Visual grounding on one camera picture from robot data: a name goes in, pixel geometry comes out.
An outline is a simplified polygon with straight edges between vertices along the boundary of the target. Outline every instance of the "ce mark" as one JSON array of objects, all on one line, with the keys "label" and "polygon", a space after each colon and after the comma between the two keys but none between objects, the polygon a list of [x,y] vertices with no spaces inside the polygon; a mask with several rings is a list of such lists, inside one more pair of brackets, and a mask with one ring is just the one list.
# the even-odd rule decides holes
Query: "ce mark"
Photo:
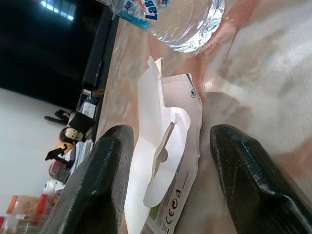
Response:
[{"label": "ce mark", "polygon": [[[176,200],[176,199],[173,199],[172,200],[172,202],[171,202],[171,206],[172,206],[172,208],[175,210],[176,208],[177,208],[177,204],[178,204],[178,201]],[[175,213],[171,210],[171,208],[169,208],[169,210],[168,210],[168,215],[170,216],[170,217],[172,217],[172,216],[174,216],[175,215]],[[168,224],[171,224],[172,223],[172,219],[168,219],[168,216],[166,216],[166,222],[168,223]]]},{"label": "ce mark", "polygon": [[[172,217],[172,216],[175,215],[175,213],[174,213],[173,211],[171,211],[171,208],[169,208],[168,214],[169,214],[170,217]],[[172,220],[171,220],[171,219],[168,220],[168,216],[166,216],[166,222],[167,222],[168,224],[171,224],[171,223],[172,223]]]}]

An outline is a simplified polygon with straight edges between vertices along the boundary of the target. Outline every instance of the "black monitor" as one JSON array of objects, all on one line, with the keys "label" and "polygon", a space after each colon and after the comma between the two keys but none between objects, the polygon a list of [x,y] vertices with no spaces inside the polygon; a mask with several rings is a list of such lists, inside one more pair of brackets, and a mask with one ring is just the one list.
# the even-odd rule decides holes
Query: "black monitor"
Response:
[{"label": "black monitor", "polygon": [[111,17],[95,0],[1,0],[0,87],[75,109],[82,84],[96,88]]}]

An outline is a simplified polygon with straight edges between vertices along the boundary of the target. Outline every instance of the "plastic water bottle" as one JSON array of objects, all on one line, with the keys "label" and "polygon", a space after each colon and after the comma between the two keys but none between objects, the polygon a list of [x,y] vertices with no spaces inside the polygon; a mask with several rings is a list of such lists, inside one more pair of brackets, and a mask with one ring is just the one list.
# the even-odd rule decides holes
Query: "plastic water bottle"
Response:
[{"label": "plastic water bottle", "polygon": [[205,45],[224,13],[224,0],[99,1],[180,52],[195,51]]}]

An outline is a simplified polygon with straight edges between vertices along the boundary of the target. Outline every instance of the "white wall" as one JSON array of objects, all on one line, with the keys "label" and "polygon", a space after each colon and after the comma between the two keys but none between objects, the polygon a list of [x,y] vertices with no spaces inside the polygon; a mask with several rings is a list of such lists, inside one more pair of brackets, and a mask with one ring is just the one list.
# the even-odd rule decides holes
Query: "white wall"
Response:
[{"label": "white wall", "polygon": [[0,89],[0,215],[12,195],[40,196],[50,179],[47,153],[59,143],[62,125],[54,116],[60,107]]}]

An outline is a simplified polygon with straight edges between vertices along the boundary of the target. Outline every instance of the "marble table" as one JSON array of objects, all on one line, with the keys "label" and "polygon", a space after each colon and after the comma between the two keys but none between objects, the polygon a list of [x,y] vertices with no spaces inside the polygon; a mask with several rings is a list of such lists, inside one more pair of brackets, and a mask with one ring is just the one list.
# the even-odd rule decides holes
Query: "marble table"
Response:
[{"label": "marble table", "polygon": [[225,2],[220,27],[197,53],[174,52],[123,20],[118,26],[98,137],[128,124],[138,138],[137,81],[149,56],[163,57],[163,76],[191,73],[202,98],[199,171],[177,234],[236,233],[209,150],[215,124],[258,139],[312,198],[312,1]]}]

